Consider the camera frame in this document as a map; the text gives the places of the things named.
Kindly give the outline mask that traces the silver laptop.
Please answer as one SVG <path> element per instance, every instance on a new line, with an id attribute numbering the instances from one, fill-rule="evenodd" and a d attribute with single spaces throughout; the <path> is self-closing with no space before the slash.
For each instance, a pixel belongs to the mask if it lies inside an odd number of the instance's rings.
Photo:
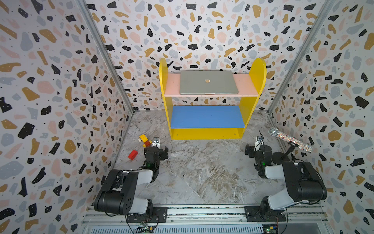
<path id="1" fill-rule="evenodd" d="M 238 94 L 233 74 L 230 71 L 182 71 L 181 95 Z"/>

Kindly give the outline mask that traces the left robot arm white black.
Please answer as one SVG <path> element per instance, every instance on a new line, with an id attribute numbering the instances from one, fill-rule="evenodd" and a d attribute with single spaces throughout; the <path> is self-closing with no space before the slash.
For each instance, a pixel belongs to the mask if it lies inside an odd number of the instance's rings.
<path id="1" fill-rule="evenodd" d="M 137 170 L 111 170 L 94 201 L 94 209 L 109 216 L 140 215 L 150 219 L 153 202 L 151 199 L 137 198 L 136 187 L 157 179 L 160 162 L 168 159 L 168 153 L 167 147 L 147 147 L 144 149 L 146 160 Z"/>

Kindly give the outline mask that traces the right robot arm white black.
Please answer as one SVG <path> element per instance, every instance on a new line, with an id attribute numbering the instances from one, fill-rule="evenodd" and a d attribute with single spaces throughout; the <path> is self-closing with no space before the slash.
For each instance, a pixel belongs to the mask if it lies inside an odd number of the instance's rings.
<path id="1" fill-rule="evenodd" d="M 309 162 L 293 159 L 288 155 L 298 147 L 293 142 L 286 153 L 272 152 L 270 146 L 258 144 L 245 146 L 244 154 L 254 158 L 254 167 L 261 178 L 283 179 L 285 188 L 278 193 L 265 196 L 255 215 L 271 218 L 297 204 L 317 204 L 327 198 L 327 188 L 320 174 Z"/>

